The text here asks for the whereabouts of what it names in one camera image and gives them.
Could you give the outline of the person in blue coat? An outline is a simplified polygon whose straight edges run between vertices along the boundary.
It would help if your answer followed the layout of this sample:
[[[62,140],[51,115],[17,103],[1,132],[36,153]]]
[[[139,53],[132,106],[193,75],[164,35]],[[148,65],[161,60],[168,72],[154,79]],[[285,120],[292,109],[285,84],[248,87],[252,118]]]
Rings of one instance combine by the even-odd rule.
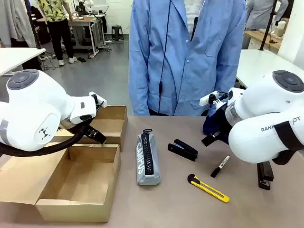
[[[134,115],[200,116],[200,99],[235,84],[245,0],[133,0],[129,96]]]

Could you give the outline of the wooden side table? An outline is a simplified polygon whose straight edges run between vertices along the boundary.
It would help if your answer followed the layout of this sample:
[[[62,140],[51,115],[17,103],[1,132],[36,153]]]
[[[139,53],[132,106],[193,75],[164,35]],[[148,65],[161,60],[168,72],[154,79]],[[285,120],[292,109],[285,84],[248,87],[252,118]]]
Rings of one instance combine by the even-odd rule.
[[[256,41],[262,43],[265,33],[262,31],[245,31],[245,35],[253,38]],[[263,46],[263,49],[270,48],[270,50],[279,51],[283,38],[277,37],[274,34],[268,34]]]

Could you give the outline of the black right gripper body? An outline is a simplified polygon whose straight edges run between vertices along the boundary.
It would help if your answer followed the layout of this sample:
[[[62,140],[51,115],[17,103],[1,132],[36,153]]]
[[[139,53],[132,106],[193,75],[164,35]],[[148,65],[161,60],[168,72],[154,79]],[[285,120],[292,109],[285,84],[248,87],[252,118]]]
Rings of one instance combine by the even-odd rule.
[[[215,113],[214,113],[214,124],[216,125],[215,130],[212,135],[215,140],[221,140],[224,143],[228,143],[228,135],[229,135],[229,122],[226,119],[225,111],[227,108],[227,103],[222,105]]]

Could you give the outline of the large white desk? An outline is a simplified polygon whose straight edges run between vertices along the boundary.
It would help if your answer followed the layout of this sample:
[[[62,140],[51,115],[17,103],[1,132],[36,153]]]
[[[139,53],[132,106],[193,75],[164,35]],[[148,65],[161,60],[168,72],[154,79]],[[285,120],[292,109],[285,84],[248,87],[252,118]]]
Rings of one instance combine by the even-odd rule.
[[[304,81],[304,70],[270,51],[257,49],[241,51],[236,78],[242,86],[249,87],[266,74],[277,70],[294,73]]]

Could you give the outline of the yellow utility knife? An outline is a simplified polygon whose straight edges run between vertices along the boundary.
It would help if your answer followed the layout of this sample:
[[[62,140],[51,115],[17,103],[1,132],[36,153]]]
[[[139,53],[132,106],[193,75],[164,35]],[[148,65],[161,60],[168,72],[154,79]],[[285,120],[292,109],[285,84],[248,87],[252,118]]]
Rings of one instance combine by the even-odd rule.
[[[230,201],[230,198],[227,195],[203,183],[201,180],[198,179],[198,177],[195,174],[189,174],[187,180],[188,183],[190,183],[191,185],[199,188],[200,190],[206,192],[207,194],[215,197],[216,199],[224,203],[228,203]]]

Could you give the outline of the white table with round corner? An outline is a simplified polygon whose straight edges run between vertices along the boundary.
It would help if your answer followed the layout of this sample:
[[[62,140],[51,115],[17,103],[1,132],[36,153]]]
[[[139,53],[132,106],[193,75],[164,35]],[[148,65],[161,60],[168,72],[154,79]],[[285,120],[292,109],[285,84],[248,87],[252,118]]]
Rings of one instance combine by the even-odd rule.
[[[29,47],[4,47],[0,48],[0,76],[13,70],[26,61],[44,53],[45,48],[29,48]]]

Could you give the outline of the short black stapler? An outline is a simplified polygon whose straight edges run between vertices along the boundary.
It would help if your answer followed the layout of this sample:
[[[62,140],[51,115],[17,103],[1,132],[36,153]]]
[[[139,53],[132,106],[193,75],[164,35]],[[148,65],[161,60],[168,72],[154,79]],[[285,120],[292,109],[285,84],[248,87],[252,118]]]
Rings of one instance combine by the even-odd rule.
[[[179,139],[175,139],[173,144],[168,144],[168,151],[175,153],[190,161],[195,161],[198,156],[198,151],[196,149]]]

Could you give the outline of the navy campus pencil case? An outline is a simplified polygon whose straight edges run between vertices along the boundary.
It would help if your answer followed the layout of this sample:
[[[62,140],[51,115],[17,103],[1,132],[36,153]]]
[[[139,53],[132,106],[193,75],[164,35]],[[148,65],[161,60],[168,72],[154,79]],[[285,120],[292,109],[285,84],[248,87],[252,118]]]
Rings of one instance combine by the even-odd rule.
[[[211,106],[210,109],[203,114],[206,114],[206,118],[202,126],[203,134],[208,135],[217,131],[219,129],[219,121],[216,114],[216,108]]]

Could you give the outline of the small open cardboard box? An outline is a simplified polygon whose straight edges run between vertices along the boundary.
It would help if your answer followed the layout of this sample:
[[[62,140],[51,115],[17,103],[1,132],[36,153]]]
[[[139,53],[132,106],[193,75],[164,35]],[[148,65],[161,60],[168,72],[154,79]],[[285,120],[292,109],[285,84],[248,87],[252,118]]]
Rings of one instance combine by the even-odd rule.
[[[122,152],[127,122],[126,105],[109,105],[98,111],[98,114],[90,125],[106,137],[105,144],[118,144]],[[60,143],[72,136],[67,130],[59,130],[51,142]],[[84,136],[78,143],[97,144],[96,141],[89,139],[87,136]]]

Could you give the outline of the black tripod pole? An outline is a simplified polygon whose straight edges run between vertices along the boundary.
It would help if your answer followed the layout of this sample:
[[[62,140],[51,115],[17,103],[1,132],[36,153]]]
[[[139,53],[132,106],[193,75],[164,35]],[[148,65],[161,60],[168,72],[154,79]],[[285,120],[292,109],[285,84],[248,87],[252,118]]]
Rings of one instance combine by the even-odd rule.
[[[38,35],[37,35],[37,33],[36,33],[35,26],[34,26],[34,24],[33,24],[31,12],[30,12],[29,0],[23,0],[23,1],[24,1],[24,3],[25,3],[25,6],[26,6],[27,16],[28,16],[28,18],[29,18],[29,22],[30,22],[30,25],[31,25],[31,29],[32,29],[32,32],[33,32],[33,35],[34,35],[36,47],[37,47],[38,49],[41,49],[40,41],[39,41]]]
[[[269,30],[270,30],[270,27],[271,27],[271,24],[272,24],[273,16],[276,14],[275,13],[276,4],[277,4],[277,0],[273,0],[273,5],[272,5],[271,13],[270,13],[270,18],[268,20],[268,24],[267,24],[267,27],[266,27],[266,30],[265,30],[265,33],[264,33],[264,36],[263,36],[263,40],[261,42],[261,46],[258,49],[259,51],[264,50],[264,45],[266,43],[266,39],[267,39],[267,36],[269,34]]]

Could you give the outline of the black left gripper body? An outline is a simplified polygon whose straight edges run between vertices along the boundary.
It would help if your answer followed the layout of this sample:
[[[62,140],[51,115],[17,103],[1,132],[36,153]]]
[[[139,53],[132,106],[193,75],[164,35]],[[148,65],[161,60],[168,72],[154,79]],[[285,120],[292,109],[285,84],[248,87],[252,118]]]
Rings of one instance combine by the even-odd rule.
[[[99,142],[101,140],[101,133],[97,129],[91,127],[90,125],[88,125],[85,128],[84,136],[86,136],[89,139],[92,139],[96,142]]]

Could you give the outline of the grey workbench with wooden top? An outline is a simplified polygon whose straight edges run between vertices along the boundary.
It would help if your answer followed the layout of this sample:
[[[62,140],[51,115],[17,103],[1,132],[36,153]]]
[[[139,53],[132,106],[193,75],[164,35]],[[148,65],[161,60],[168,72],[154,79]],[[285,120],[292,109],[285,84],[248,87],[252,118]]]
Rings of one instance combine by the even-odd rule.
[[[100,50],[110,51],[103,30],[102,18],[104,17],[104,14],[92,14],[91,17],[88,15],[77,17],[69,22],[75,41],[73,48],[88,51],[88,57],[91,59],[95,58]]]

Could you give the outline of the large open cardboard box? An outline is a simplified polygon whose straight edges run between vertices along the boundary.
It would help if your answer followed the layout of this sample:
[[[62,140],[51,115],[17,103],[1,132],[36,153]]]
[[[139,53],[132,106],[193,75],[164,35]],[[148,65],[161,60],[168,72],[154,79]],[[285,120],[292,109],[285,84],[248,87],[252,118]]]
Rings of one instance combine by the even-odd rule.
[[[11,157],[0,167],[0,202],[34,205],[47,222],[107,222],[119,169],[117,144]]]

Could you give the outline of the grey campus pencil case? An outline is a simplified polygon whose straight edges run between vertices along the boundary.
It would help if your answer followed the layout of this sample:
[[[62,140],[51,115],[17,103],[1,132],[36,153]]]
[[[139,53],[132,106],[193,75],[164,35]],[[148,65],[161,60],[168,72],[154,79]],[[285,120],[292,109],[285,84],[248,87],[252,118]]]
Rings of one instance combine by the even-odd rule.
[[[138,185],[155,186],[161,182],[158,150],[152,129],[144,129],[137,136],[136,179]]]

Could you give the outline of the black marker pen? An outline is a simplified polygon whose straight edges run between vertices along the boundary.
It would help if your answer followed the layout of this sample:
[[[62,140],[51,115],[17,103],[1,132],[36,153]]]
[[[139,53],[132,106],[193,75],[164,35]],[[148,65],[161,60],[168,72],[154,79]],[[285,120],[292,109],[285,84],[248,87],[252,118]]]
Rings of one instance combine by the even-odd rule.
[[[226,156],[226,158],[221,162],[221,164],[211,173],[211,177],[215,178],[218,173],[221,171],[221,169],[223,168],[223,166],[227,163],[227,161],[229,160],[230,156]]]

